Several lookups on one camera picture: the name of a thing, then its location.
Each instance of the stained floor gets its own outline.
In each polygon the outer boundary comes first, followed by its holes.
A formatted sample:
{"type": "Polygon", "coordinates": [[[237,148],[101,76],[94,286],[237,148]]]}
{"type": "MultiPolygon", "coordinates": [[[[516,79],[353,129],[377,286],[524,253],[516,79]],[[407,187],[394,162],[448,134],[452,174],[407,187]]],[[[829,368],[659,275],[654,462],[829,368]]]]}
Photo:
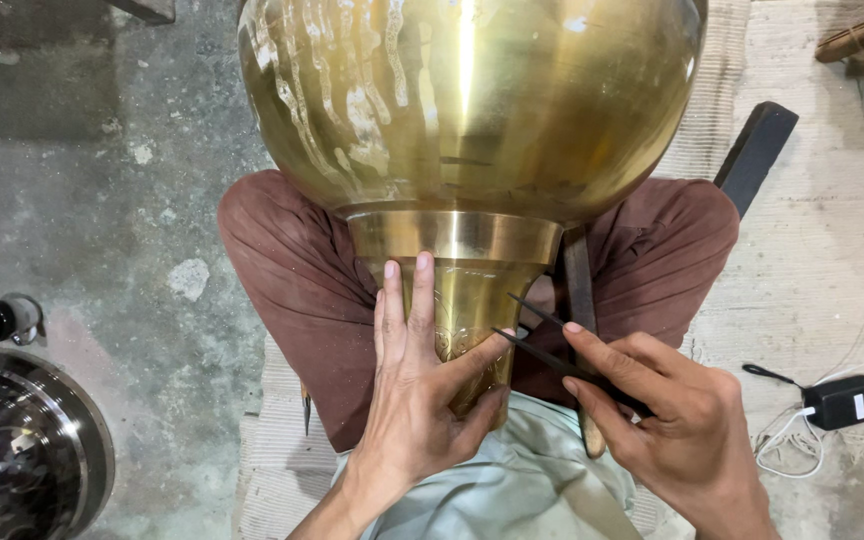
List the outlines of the stained floor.
{"type": "Polygon", "coordinates": [[[148,27],[100,0],[0,1],[0,295],[111,425],[115,490],[86,539],[228,538],[238,421],[265,329],[215,225],[271,165],[239,78],[235,6],[148,27]]]}

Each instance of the black cable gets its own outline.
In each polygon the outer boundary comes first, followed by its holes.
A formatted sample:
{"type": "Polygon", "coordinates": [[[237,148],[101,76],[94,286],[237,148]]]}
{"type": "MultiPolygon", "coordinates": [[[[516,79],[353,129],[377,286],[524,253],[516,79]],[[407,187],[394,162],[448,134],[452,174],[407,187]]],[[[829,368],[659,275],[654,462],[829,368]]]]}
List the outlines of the black cable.
{"type": "Polygon", "coordinates": [[[801,384],[798,384],[795,380],[792,380],[788,376],[784,374],[778,374],[774,371],[769,371],[762,366],[758,366],[756,364],[742,364],[742,371],[746,373],[750,373],[753,375],[758,375],[760,377],[769,377],[771,379],[778,379],[783,383],[788,383],[789,385],[795,385],[800,390],[805,390],[806,388],[802,387],[801,384]]]}

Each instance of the brass vase neck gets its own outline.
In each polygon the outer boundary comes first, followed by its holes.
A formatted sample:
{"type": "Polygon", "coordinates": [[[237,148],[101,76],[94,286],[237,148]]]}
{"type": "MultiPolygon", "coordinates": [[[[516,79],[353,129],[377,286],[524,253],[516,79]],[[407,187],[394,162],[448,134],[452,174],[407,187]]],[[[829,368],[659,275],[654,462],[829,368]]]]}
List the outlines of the brass vase neck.
{"type": "Polygon", "coordinates": [[[356,255],[379,266],[427,250],[464,264],[550,267],[562,237],[553,221],[472,211],[377,211],[350,216],[348,228],[356,255]]]}
{"type": "MultiPolygon", "coordinates": [[[[402,268],[405,311],[412,306],[416,255],[436,258],[436,353],[442,362],[461,357],[492,333],[519,325],[518,302],[538,276],[555,264],[562,227],[542,219],[484,212],[394,210],[348,219],[355,253],[381,286],[389,259],[402,268]]],[[[484,374],[462,387],[452,411],[464,417],[478,397],[512,378],[509,350],[484,374]]],[[[505,411],[492,426],[505,422],[505,411]]]]}

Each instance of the power adapter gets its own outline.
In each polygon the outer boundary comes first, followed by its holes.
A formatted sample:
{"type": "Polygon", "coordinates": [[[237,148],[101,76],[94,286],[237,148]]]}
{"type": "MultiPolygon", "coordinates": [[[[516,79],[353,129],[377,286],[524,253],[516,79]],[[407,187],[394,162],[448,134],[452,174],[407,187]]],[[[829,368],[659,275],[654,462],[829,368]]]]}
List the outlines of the power adapter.
{"type": "Polygon", "coordinates": [[[806,408],[815,409],[805,416],[810,424],[827,432],[864,422],[864,374],[855,374],[802,388],[806,408]]]}

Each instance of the brown trousers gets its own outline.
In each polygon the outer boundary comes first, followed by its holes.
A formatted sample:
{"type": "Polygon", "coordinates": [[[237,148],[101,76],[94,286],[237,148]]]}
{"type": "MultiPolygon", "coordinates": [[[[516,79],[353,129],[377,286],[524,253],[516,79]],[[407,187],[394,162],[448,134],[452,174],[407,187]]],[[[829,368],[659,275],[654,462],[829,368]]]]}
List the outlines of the brown trousers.
{"type": "MultiPolygon", "coordinates": [[[[353,253],[345,221],[274,170],[236,181],[218,215],[232,266],[308,388],[329,441],[336,452],[353,448],[373,396],[378,288],[353,253]]],[[[649,178],[586,229],[601,338],[642,331],[679,347],[736,243],[738,214],[708,181],[649,178]]],[[[567,347],[546,324],[528,341],[556,355],[567,347]]],[[[561,380],[515,351],[512,389],[574,408],[561,380]]]]}

